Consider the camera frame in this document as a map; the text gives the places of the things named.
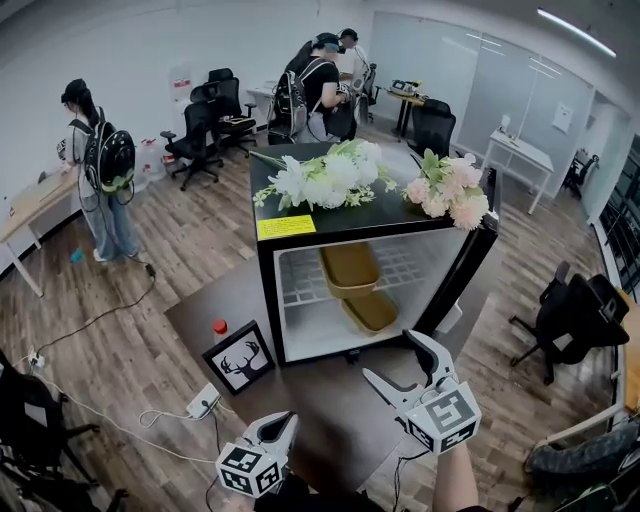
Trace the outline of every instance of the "wooden floor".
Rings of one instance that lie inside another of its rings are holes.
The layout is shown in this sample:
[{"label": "wooden floor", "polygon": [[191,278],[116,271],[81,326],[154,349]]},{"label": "wooden floor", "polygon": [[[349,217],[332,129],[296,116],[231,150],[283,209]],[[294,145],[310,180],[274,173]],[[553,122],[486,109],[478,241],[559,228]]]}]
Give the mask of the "wooden floor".
[{"label": "wooden floor", "polygon": [[[43,352],[47,365],[42,375],[149,440],[215,459],[212,418],[192,424],[163,418],[149,431],[137,421],[150,407],[182,413],[206,382],[163,313],[254,256],[248,196],[247,161],[237,153],[220,170],[218,184],[197,178],[180,192],[178,184],[167,179],[140,193],[130,214],[144,247],[141,257],[158,272],[155,288],[139,306],[107,316]],[[517,369],[509,367],[511,357],[524,352],[532,340],[507,318],[534,318],[537,296],[557,265],[566,259],[586,275],[602,269],[597,242],[576,202],[564,196],[553,203],[543,199],[528,216],[530,201],[523,187],[505,180],[497,242],[504,253],[501,272],[456,364],[483,410],[480,433],[469,445],[482,501],[496,510],[524,492],[521,466],[536,441],[581,421],[610,400],[606,375],[611,363],[604,350],[592,351],[580,365],[558,368],[556,383],[549,388],[542,385],[539,356]],[[88,258],[71,263],[78,247]],[[149,281],[142,268],[130,261],[97,264],[90,257],[92,248],[84,220],[77,219],[25,259],[45,291],[43,299],[15,271],[0,283],[0,347],[10,360],[144,292]],[[96,420],[71,405],[67,416],[73,425]],[[224,440],[242,428],[233,415],[219,412],[217,417]],[[89,435],[76,446],[104,484],[106,491],[99,490],[95,500],[102,508],[107,491],[126,487],[132,494],[129,510],[205,509],[204,493],[213,474],[209,465],[165,455],[108,425],[102,434]],[[398,455],[419,451],[413,441],[403,441],[366,482],[370,495],[387,510]],[[412,512],[427,509],[435,468],[433,457],[405,468],[402,500]],[[215,489],[212,496],[212,508],[219,510],[223,493]]]}]

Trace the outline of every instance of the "power strip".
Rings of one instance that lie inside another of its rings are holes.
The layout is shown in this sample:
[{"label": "power strip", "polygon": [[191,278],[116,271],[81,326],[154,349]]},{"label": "power strip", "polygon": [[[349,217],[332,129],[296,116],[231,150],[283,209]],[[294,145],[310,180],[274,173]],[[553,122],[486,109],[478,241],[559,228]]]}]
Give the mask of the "power strip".
[{"label": "power strip", "polygon": [[220,392],[213,384],[207,384],[187,406],[187,412],[192,418],[200,419],[220,400]]}]

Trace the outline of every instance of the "black shirt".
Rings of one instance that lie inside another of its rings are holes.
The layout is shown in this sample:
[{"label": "black shirt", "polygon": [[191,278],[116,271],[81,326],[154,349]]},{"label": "black shirt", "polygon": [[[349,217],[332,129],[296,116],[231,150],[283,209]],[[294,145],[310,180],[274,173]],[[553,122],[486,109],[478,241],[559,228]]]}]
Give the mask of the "black shirt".
[{"label": "black shirt", "polygon": [[[319,59],[320,57],[309,57],[304,66],[301,66],[299,70],[297,70],[297,74],[300,78],[302,78],[302,73],[307,68],[309,64],[313,61]],[[322,97],[322,86],[324,84],[336,84],[340,83],[340,73],[338,72],[338,68],[333,62],[327,61],[325,64],[320,65],[311,75],[309,75],[304,83],[304,94],[307,98],[307,109],[308,112],[311,113],[313,107],[316,106],[318,100]],[[324,114],[329,109],[325,108],[322,103],[318,105],[316,112],[320,112]]]}]

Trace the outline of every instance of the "fridge shelf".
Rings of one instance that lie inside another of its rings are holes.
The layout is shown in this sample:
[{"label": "fridge shelf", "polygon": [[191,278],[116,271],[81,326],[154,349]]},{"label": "fridge shelf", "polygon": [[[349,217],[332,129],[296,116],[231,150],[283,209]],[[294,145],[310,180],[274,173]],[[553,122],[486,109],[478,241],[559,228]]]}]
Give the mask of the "fridge shelf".
[{"label": "fridge shelf", "polygon": [[[380,267],[376,290],[386,290],[427,279],[418,259],[402,238],[371,242]],[[284,307],[302,306],[335,297],[329,292],[317,248],[290,251],[280,256]]]}]

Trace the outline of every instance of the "backpack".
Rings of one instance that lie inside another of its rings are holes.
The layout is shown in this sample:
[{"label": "backpack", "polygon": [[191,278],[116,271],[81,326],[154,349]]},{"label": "backpack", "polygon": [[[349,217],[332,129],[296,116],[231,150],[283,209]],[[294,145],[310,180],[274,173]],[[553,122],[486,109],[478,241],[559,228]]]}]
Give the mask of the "backpack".
[{"label": "backpack", "polygon": [[[85,176],[96,192],[110,195],[128,188],[133,180],[136,164],[136,148],[129,132],[116,130],[107,122],[104,111],[99,108],[99,121],[95,128],[74,119],[69,126],[87,135],[87,146],[82,161]],[[80,160],[72,148],[73,161]]]},{"label": "backpack", "polygon": [[316,59],[300,73],[300,76],[294,71],[285,71],[282,74],[275,87],[269,107],[269,115],[267,116],[269,144],[295,143],[296,135],[307,125],[309,118],[304,81],[316,69],[325,64],[330,63],[322,59]]}]

